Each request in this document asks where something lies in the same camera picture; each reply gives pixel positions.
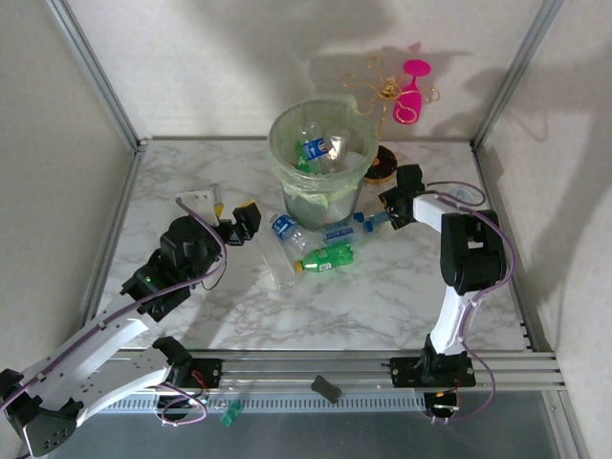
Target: marble surface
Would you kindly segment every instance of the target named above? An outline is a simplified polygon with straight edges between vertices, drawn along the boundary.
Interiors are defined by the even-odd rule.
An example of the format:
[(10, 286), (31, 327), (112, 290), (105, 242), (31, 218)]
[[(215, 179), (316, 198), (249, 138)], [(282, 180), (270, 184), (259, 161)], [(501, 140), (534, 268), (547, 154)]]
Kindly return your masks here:
[[(388, 143), (400, 164), (420, 164), (425, 180), (478, 184), (466, 143)], [(271, 172), (264, 141), (152, 142), (137, 179), (101, 304), (120, 290), (181, 216), (177, 193), (218, 183), (224, 217), (253, 198), (261, 213), (282, 210), (280, 182)], [(358, 209), (378, 202), (395, 185), (362, 188)], [(258, 245), (229, 248), (228, 268), (210, 292), (192, 297), (130, 347), (174, 336), (191, 349), (419, 349), (434, 326), (445, 284), (439, 234), (413, 224), (390, 225), (355, 249), (355, 263), (308, 273), (293, 290), (274, 286)], [(523, 350), (525, 341), (510, 290), (490, 295), (468, 334), (473, 348)]]

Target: bottle label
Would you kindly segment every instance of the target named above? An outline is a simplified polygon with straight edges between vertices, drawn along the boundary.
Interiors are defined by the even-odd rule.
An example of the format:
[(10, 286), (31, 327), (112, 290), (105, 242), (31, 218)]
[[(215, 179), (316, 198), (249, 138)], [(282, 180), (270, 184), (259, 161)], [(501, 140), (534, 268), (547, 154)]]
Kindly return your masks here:
[(327, 145), (325, 145), (325, 141), (322, 137), (304, 143), (302, 145), (302, 148), (304, 150), (304, 153), (306, 154), (306, 158), (308, 158), (308, 161), (312, 161), (318, 158), (319, 156), (323, 156), (328, 153)]
[(325, 234), (325, 244), (334, 244), (339, 241), (351, 239), (354, 233), (353, 229), (347, 224), (344, 224), (344, 228), (336, 229)]
[(281, 215), (272, 223), (272, 231), (281, 241), (283, 241), (287, 230), (293, 225), (297, 225), (297, 222), (293, 218), (289, 215)]

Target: trash bin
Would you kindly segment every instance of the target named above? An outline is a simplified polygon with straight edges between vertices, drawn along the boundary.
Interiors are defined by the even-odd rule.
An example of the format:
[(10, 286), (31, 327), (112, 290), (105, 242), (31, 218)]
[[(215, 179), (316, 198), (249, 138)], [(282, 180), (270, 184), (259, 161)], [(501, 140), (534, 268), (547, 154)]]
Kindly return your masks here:
[[(311, 175), (295, 168), (298, 129), (315, 121), (323, 131), (330, 127), (350, 131), (347, 151), (363, 156), (348, 170)], [(376, 128), (360, 115), (352, 96), (319, 96), (286, 110), (268, 135), (273, 172), (282, 184), (287, 212), (305, 228), (316, 229), (347, 219), (360, 194), (361, 182), (378, 151)]]

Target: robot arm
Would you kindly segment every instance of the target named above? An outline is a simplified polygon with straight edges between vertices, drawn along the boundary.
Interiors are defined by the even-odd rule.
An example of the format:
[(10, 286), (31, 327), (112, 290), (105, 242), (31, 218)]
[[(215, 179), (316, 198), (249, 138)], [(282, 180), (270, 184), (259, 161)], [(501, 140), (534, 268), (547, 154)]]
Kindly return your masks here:
[[(462, 334), (472, 307), (480, 303), (480, 292), (493, 286), (506, 273), (506, 257), (500, 236), (476, 216), (452, 202), (426, 191), (423, 173), (416, 165), (397, 169), (398, 185), (382, 193), (393, 228), (425, 223), (441, 235), (440, 269), (447, 290), (438, 321), (417, 361), (391, 360), (396, 387), (474, 386), (471, 360)], [(498, 225), (492, 210), (480, 213)]]
[(33, 457), (52, 452), (89, 417), (130, 393), (167, 381), (182, 383), (190, 375), (191, 357), (173, 338), (158, 339), (130, 361), (109, 359), (189, 298), (191, 284), (220, 259), (221, 242), (251, 240), (261, 219), (256, 205), (237, 208), (233, 215), (235, 224), (208, 213), (214, 225), (208, 229), (197, 215), (173, 221), (160, 248), (104, 310), (23, 373), (0, 373), (0, 402)]

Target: plastic bottle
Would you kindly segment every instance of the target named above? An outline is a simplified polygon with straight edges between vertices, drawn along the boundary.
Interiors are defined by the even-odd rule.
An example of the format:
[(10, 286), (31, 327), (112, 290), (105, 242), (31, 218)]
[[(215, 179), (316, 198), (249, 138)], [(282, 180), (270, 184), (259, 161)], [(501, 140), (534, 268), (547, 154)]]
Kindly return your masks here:
[(337, 244), (338, 242), (355, 243), (362, 236), (374, 230), (372, 222), (358, 222), (349, 220), (343, 223), (334, 223), (323, 228), (325, 245)]
[(330, 127), (325, 132), (325, 142), (329, 145), (329, 157), (332, 160), (332, 167), (338, 172), (344, 169), (346, 145), (350, 137), (350, 131), (341, 127)]
[(308, 165), (308, 158), (306, 158), (306, 153), (304, 153), (304, 149), (302, 145), (298, 143), (295, 144), (295, 153), (297, 154), (297, 166), (295, 167), (297, 170), (301, 170), (302, 172), (306, 172), (307, 174), (312, 174), (313, 171)]
[(340, 243), (326, 249), (310, 252), (303, 260), (296, 261), (294, 267), (297, 272), (305, 270), (312, 273), (321, 273), (351, 263), (353, 263), (351, 245)]
[(291, 289), (297, 282), (297, 276), (280, 240), (269, 229), (260, 229), (255, 236), (255, 242), (261, 250), (276, 288), (279, 290)]
[(297, 256), (303, 256), (304, 253), (310, 253), (323, 246), (320, 233), (304, 229), (289, 215), (270, 212), (268, 217), (273, 233), (282, 241), (283, 246)]
[(326, 174), (332, 170), (333, 162), (318, 124), (311, 121), (299, 129), (299, 144), (308, 158), (308, 166), (315, 174)]

